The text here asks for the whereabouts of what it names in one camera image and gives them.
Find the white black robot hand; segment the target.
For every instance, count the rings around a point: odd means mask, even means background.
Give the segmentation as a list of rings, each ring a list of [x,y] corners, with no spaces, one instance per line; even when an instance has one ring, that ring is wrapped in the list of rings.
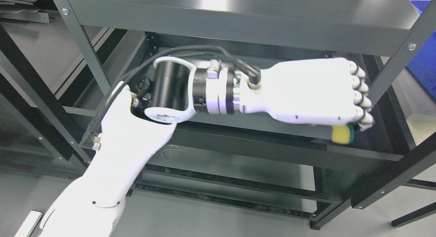
[[[343,57],[293,60],[261,70],[260,88],[240,81],[241,113],[268,113],[284,123],[371,128],[366,73]]]

